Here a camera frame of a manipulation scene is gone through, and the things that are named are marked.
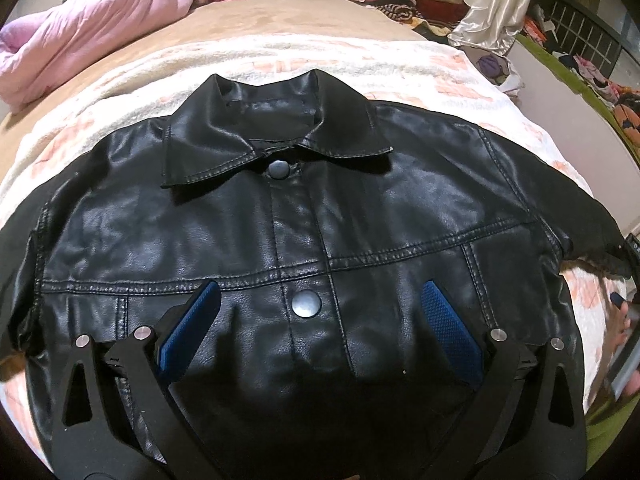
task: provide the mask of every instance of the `pink blanket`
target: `pink blanket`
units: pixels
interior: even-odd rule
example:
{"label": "pink blanket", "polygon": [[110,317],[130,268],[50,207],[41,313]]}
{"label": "pink blanket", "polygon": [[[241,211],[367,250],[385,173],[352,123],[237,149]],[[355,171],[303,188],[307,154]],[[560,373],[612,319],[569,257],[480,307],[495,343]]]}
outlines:
{"label": "pink blanket", "polygon": [[0,30],[0,98],[12,111],[140,36],[184,17],[193,0],[67,0]]}

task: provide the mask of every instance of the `green carpet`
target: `green carpet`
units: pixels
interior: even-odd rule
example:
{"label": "green carpet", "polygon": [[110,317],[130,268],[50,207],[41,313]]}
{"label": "green carpet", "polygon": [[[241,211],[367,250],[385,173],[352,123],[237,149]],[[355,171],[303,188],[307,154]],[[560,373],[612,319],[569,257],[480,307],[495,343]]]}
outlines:
{"label": "green carpet", "polygon": [[552,54],[549,54],[544,48],[539,46],[535,41],[523,34],[518,34],[518,41],[526,48],[540,63],[546,66],[556,78],[567,85],[574,94],[580,94],[585,102],[599,113],[604,120],[611,125],[616,131],[620,139],[631,153],[638,166],[640,166],[640,154],[636,151],[631,140],[625,135],[622,128],[613,116],[613,113],[606,105],[596,96],[594,91],[580,77],[575,75],[571,70],[565,67]]}
{"label": "green carpet", "polygon": [[587,469],[609,449],[636,408],[640,394],[618,402],[604,390],[598,393],[586,415]]}

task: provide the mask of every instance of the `metal rivet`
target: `metal rivet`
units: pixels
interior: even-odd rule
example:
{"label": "metal rivet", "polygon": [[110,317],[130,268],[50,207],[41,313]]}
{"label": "metal rivet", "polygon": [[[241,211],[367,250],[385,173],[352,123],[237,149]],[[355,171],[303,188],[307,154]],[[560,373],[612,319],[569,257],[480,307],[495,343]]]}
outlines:
{"label": "metal rivet", "polygon": [[267,171],[274,180],[282,180],[289,176],[289,163],[286,160],[274,160],[267,168]]}
{"label": "metal rivet", "polygon": [[78,339],[76,339],[76,346],[78,348],[84,348],[88,344],[89,344],[89,336],[87,334],[82,334],[81,336],[78,336]]}
{"label": "metal rivet", "polygon": [[151,329],[148,326],[139,326],[133,333],[133,337],[142,341],[151,335]]}
{"label": "metal rivet", "polygon": [[562,350],[564,348],[564,342],[559,337],[554,337],[551,339],[551,346],[556,350]]}
{"label": "metal rivet", "polygon": [[302,290],[291,300],[291,309],[296,316],[313,317],[320,312],[322,300],[312,290]]}
{"label": "metal rivet", "polygon": [[494,341],[505,341],[507,339],[507,333],[501,328],[494,328],[491,330],[491,339]]}

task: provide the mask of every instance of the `snap button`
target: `snap button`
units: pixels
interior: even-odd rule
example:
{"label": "snap button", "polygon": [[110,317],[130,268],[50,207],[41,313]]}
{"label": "snap button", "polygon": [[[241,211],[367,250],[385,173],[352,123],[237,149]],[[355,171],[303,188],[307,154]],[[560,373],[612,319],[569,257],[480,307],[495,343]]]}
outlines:
{"label": "snap button", "polygon": [[313,317],[320,312],[322,300],[312,290],[302,290],[291,300],[291,308],[296,316]]}
{"label": "snap button", "polygon": [[285,160],[274,160],[267,168],[269,176],[275,180],[282,180],[289,176],[289,164]]}

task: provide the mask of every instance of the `jacket collar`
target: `jacket collar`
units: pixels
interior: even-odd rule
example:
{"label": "jacket collar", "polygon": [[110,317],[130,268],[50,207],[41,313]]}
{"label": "jacket collar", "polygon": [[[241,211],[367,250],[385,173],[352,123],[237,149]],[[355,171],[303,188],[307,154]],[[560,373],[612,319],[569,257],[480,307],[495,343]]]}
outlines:
{"label": "jacket collar", "polygon": [[263,86],[213,75],[168,118],[162,186],[220,176],[293,146],[331,158],[391,152],[369,106],[320,70]]}

